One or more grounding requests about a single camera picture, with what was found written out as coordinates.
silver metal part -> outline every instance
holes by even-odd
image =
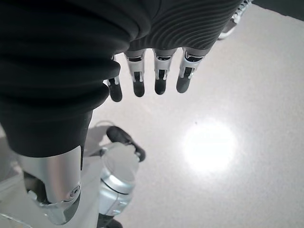
[[[159,80],[159,70],[165,70],[163,80],[167,79],[167,74],[170,70],[170,65],[172,61],[172,56],[176,49],[173,49],[172,52],[162,51],[162,50],[153,50],[154,51],[154,71],[155,79]]]
[[[52,157],[18,155],[17,159],[29,196],[52,223],[67,223],[80,199],[81,147]]]
[[[238,24],[241,20],[243,13],[252,5],[253,0],[243,0],[240,6],[237,8],[236,12],[232,16],[234,23]]]
[[[116,56],[115,56],[115,55],[112,56],[112,60],[113,60],[113,61],[116,61]],[[118,84],[119,84],[119,75],[117,75],[117,76],[114,78],[114,83],[115,83],[115,85],[118,85]],[[107,84],[108,84],[108,86],[111,85],[110,80],[107,80]]]
[[[116,76],[116,77],[114,78],[114,83],[115,83],[115,85],[118,85],[118,84],[119,84],[119,76]],[[107,80],[107,84],[108,84],[108,86],[111,85],[110,80]]]
[[[120,214],[130,203],[132,194],[123,195],[101,182],[99,189],[99,213],[108,216]]]
[[[136,82],[136,78],[134,73],[139,72],[139,81],[143,82],[143,74],[144,74],[144,53],[143,52],[140,56],[136,57],[128,57],[127,55],[127,62],[130,69],[130,74],[132,77],[133,82]]]
[[[99,213],[120,214],[132,199],[139,158],[132,145],[114,142],[103,147]]]
[[[188,79],[191,79],[193,76],[193,73],[198,68],[200,62],[205,56],[196,56],[191,54],[187,49],[183,48],[184,54],[183,58],[180,63],[180,73],[179,77],[184,78],[184,73],[186,68],[191,68],[191,73],[188,76]]]
[[[135,186],[139,163],[134,152],[134,146],[114,142],[101,158],[101,179],[111,189],[122,194],[131,193]]]

black rubber tip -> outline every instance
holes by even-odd
[[[111,83],[109,85],[109,89],[110,89],[111,99],[115,102],[120,102],[123,98],[122,89],[120,87],[120,84],[116,85],[115,83]]]
[[[143,82],[133,82],[133,90],[137,97],[142,97],[144,95],[144,84]]]
[[[158,79],[155,80],[155,92],[158,95],[162,95],[166,90],[166,80]]]
[[[185,93],[189,87],[190,79],[188,77],[179,77],[177,79],[176,89],[179,93]]]

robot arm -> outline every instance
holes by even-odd
[[[109,93],[114,101],[122,99],[113,56],[125,53],[134,92],[142,96],[144,51],[153,48],[155,91],[162,94],[172,55],[183,47],[177,90],[184,93],[239,5],[240,0],[0,2],[0,123],[19,154],[28,192],[54,224],[68,222],[77,209],[93,110]],[[112,188],[104,184],[104,192]]]

glossy floor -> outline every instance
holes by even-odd
[[[125,228],[304,227],[304,22],[253,6],[215,44],[185,94],[181,50],[164,95],[146,53],[144,97],[123,55],[123,100],[94,112],[146,151]]]

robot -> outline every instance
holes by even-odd
[[[115,102],[123,98],[114,56],[124,52],[134,93],[141,97],[144,53],[152,48],[155,92],[161,95],[172,56],[182,47],[176,89],[185,93],[227,23],[250,2],[0,1],[0,123],[41,216],[64,226],[81,206],[93,110],[108,95]],[[94,156],[100,172],[97,227],[113,224],[128,205],[145,156],[122,129],[111,128],[108,135],[113,143]]]

